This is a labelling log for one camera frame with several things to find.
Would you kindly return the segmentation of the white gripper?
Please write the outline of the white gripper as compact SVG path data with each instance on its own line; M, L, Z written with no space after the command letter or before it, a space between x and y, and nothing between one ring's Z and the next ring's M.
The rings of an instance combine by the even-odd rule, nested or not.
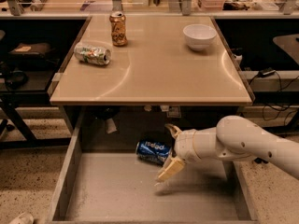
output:
M163 167L157 173L156 181L158 183L164 182L179 173L186 163L198 161L198 156L193 147L195 130L182 131L178 126L171 123L166 123L165 128L175 139L174 150L177 156L166 159Z

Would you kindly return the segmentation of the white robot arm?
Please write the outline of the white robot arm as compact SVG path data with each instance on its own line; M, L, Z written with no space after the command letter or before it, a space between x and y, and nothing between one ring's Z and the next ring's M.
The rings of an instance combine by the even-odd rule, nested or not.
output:
M168 124L175 139L156 180L164 182L180 172L187 163L204 159L220 161L253 161L260 158L299 178L299 144L271 134L252 121L239 117L222 118L215 127L182 131Z

